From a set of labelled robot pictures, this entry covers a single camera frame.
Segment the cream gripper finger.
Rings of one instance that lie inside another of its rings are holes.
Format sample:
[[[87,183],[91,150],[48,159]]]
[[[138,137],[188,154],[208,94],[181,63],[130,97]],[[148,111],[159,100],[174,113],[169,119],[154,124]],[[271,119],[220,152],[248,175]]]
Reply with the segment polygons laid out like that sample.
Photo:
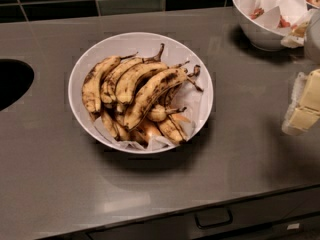
[[[282,131],[297,136],[307,132],[320,119],[320,69],[308,75],[300,72],[294,82],[291,104]]]

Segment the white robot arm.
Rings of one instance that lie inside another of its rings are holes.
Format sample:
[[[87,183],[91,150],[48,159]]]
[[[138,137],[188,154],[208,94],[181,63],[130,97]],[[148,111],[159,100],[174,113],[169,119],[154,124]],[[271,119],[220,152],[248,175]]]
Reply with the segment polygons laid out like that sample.
[[[320,64],[320,10],[317,9],[306,28],[304,54],[316,65]],[[295,79],[291,104],[282,123],[288,135],[307,132],[320,120],[320,68],[308,75],[300,72]]]

